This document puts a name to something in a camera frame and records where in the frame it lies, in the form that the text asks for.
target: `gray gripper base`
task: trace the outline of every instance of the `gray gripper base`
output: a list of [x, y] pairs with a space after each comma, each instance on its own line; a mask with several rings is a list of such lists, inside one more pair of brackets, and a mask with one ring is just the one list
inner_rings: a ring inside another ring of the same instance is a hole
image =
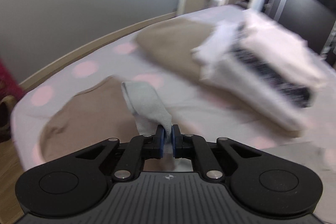
[[117, 183], [107, 198], [81, 215], [45, 219], [26, 214], [19, 224], [315, 224], [313, 215], [272, 220], [239, 207], [226, 188], [202, 180], [198, 173], [142, 172]]

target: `triangular cutout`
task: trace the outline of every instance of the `triangular cutout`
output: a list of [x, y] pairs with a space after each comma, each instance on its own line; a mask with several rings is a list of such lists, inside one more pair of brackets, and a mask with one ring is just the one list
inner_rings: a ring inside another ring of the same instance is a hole
[[85, 159], [85, 160], [94, 160], [104, 150], [104, 148], [105, 148], [104, 145], [98, 146], [96, 148], [91, 149], [90, 151], [86, 151], [76, 156], [76, 158]]
[[241, 156], [242, 158], [248, 159], [248, 158], [254, 158], [254, 157], [260, 157], [261, 154], [253, 152], [247, 148], [244, 148], [240, 145], [232, 144], [231, 147]]

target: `brown cloth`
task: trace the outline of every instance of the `brown cloth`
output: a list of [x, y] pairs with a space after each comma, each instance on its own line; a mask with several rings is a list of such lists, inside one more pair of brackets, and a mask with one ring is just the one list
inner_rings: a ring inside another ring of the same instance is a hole
[[129, 142], [139, 135], [121, 91], [121, 80], [108, 77], [75, 95], [45, 125], [40, 136], [43, 158], [51, 161], [108, 138]]
[[287, 131], [258, 113], [231, 92], [200, 82], [201, 66], [192, 58], [191, 50], [202, 44], [211, 34], [213, 25], [176, 17], [144, 28], [136, 37], [137, 44], [147, 55], [162, 67], [197, 82], [198, 85], [215, 93], [224, 100], [250, 113], [275, 132], [290, 137], [299, 137], [300, 131]]

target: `bed sheet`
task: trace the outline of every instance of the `bed sheet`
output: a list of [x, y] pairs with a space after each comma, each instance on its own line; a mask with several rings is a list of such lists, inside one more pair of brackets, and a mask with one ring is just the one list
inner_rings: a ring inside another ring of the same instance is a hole
[[[242, 20], [240, 9], [231, 5], [183, 16], [208, 23]], [[67, 66], [17, 104], [11, 117], [12, 139], [25, 170], [43, 163], [38, 139], [46, 122], [76, 93], [110, 75], [149, 82], [169, 110], [207, 141], [226, 136], [258, 149], [310, 141], [323, 149], [326, 163], [336, 170], [336, 73], [316, 54], [312, 52], [311, 56], [328, 76], [328, 83], [316, 96], [313, 107], [306, 110], [309, 129], [301, 138], [290, 138], [253, 114], [152, 63], [137, 48], [136, 35], [123, 37]]]

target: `baseboard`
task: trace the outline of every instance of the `baseboard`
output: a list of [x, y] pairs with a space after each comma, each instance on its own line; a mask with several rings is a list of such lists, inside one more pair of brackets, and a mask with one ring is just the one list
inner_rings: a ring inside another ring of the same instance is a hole
[[55, 73], [59, 72], [66, 66], [70, 65], [71, 63], [87, 56], [88, 54], [94, 52], [95, 50], [112, 43], [116, 40], [118, 40], [121, 37], [124, 37], [128, 34], [131, 34], [132, 32], [138, 31], [148, 25], [170, 19], [176, 16], [176, 13], [169, 13], [166, 15], [154, 17], [151, 19], [144, 20], [142, 22], [138, 22], [136, 24], [133, 24], [131, 26], [125, 27], [123, 29], [120, 29], [118, 31], [109, 33], [103, 37], [100, 37], [96, 40], [93, 40], [75, 50], [72, 52], [69, 52], [68, 54], [62, 56], [61, 58], [55, 60], [54, 62], [50, 63], [49, 65], [45, 66], [44, 68], [40, 69], [33, 75], [29, 76], [27, 79], [22, 81], [20, 83], [20, 86], [25, 91], [31, 91], [32, 89], [36, 88], [38, 85], [42, 84], [44, 81], [46, 81], [48, 78], [53, 76]]

